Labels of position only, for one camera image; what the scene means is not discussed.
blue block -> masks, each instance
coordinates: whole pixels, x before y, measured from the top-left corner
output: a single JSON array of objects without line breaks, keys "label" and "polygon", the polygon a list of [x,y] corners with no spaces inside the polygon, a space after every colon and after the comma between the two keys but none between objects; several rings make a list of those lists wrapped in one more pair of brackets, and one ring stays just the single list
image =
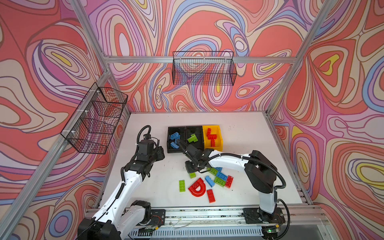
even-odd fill
[{"label": "blue block", "polygon": [[170,145],[171,145],[171,147],[173,147],[173,148],[179,148],[179,146],[178,146],[176,143],[174,143],[174,142],[171,142]]},{"label": "blue block", "polygon": [[177,136],[180,136],[180,134],[179,134],[178,132],[175,132],[174,134],[172,134],[172,135],[170,136],[170,139],[171,139],[171,140],[175,140],[175,139],[177,138]]},{"label": "blue block", "polygon": [[215,183],[212,181],[212,179],[209,177],[209,176],[206,176],[205,177],[205,180],[206,182],[208,182],[208,184],[213,187],[215,185]]},{"label": "blue block", "polygon": [[216,177],[219,177],[224,181],[227,181],[227,178],[228,178],[226,175],[222,174],[221,172],[217,172]]}]

white tabletop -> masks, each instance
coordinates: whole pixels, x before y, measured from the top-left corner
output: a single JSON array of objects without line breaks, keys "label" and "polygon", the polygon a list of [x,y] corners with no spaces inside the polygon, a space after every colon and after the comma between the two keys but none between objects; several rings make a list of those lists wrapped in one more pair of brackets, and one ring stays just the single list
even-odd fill
[{"label": "white tabletop", "polygon": [[[120,168],[125,166],[136,149],[136,137],[145,125],[151,125],[151,136],[160,139],[164,148],[165,159],[155,162],[151,177],[146,177],[135,191],[127,206],[135,200],[144,200],[152,207],[192,207],[192,206],[233,206],[258,205],[258,191],[253,188],[245,172],[223,169],[222,173],[232,176],[230,189],[219,185],[212,190],[216,202],[210,204],[207,194],[201,197],[193,196],[188,187],[199,177],[214,176],[208,172],[196,173],[197,177],[190,179],[185,169],[187,157],[182,153],[167,153],[167,131],[169,126],[220,125],[223,137],[223,152],[246,154],[252,150],[260,151],[278,169],[286,181],[285,189],[278,189],[278,198],[287,204],[302,203],[285,162],[279,152],[276,142],[269,130],[263,113],[139,113],[131,114],[126,131],[112,166],[101,205],[120,182]],[[185,192],[179,192],[179,180],[185,180]],[[205,182],[207,190],[211,187]]]}]

building block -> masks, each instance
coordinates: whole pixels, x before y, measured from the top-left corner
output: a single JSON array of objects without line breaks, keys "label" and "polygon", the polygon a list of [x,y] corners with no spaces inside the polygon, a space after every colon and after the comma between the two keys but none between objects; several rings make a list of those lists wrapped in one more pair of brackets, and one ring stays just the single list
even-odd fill
[{"label": "building block", "polygon": [[213,167],[211,168],[211,170],[209,170],[209,172],[216,176],[216,174],[218,173],[218,170]]},{"label": "building block", "polygon": [[179,148],[179,146],[176,143],[174,143],[174,142],[171,142],[170,146],[173,147],[173,148]]},{"label": "building block", "polygon": [[233,181],[233,177],[228,176],[227,181],[225,182],[225,186],[226,186],[227,188],[231,188],[232,181]]},{"label": "building block", "polygon": [[205,186],[205,183],[204,181],[201,179],[201,177],[195,182],[192,184],[192,186],[190,186],[188,188],[188,190],[192,193],[193,196],[195,197],[201,197],[204,195],[205,193],[205,189],[206,189],[206,186]]},{"label": "building block", "polygon": [[209,176],[206,176],[205,177],[205,181],[211,186],[213,187],[215,185],[215,183],[213,182],[213,180],[209,177]]},{"label": "building block", "polygon": [[180,192],[185,192],[185,181],[179,180],[179,190]]},{"label": "building block", "polygon": [[222,186],[222,187],[225,186],[225,181],[219,177],[215,177],[214,182],[217,183],[218,185]]},{"label": "building block", "polygon": [[209,140],[217,139],[217,135],[216,134],[210,134],[210,135],[207,135],[207,137],[208,137]]},{"label": "building block", "polygon": [[208,195],[208,199],[209,199],[210,204],[213,202],[216,202],[214,192],[212,191],[212,189],[207,190],[207,195]]},{"label": "building block", "polygon": [[191,134],[191,137],[188,139],[188,142],[197,142],[198,139],[195,134]]},{"label": "building block", "polygon": [[171,139],[171,140],[175,140],[177,136],[180,136],[180,134],[179,134],[178,132],[175,132],[174,134],[172,134],[172,135],[170,136],[170,139]]},{"label": "building block", "polygon": [[216,173],[216,177],[219,177],[219,178],[223,179],[224,181],[226,181],[227,178],[228,178],[226,175],[222,174],[222,173],[219,172],[219,171],[217,171],[217,173]]}]

yellow bin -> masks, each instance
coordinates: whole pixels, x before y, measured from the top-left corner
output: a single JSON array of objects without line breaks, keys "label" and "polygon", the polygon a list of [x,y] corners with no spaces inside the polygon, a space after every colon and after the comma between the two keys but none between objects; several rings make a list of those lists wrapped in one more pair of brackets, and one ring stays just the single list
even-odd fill
[{"label": "yellow bin", "polygon": [[[209,140],[207,137],[208,128],[211,129],[211,134],[217,135],[217,139],[215,139],[215,147],[211,147],[211,140]],[[203,133],[204,133],[204,148],[212,148],[220,152],[223,151],[223,138],[221,137],[220,126],[218,125],[203,126]]]}]

red block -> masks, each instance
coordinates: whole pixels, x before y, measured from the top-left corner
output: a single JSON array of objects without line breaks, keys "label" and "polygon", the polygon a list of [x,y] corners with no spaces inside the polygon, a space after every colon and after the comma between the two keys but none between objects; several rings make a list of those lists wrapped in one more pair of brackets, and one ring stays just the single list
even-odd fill
[{"label": "red block", "polygon": [[210,135],[207,135],[207,137],[208,137],[209,140],[217,139],[217,135],[216,134],[210,134]]},{"label": "red block", "polygon": [[214,192],[212,191],[212,189],[207,190],[207,194],[208,194],[208,199],[210,204],[213,202],[216,202]]},{"label": "red block", "polygon": [[228,176],[227,181],[225,182],[225,186],[226,186],[227,188],[231,188],[232,181],[233,181],[233,177]]},{"label": "red block", "polygon": [[192,184],[192,186],[188,188],[188,190],[192,193],[193,196],[201,197],[205,193],[205,183],[200,177],[194,184]]}]

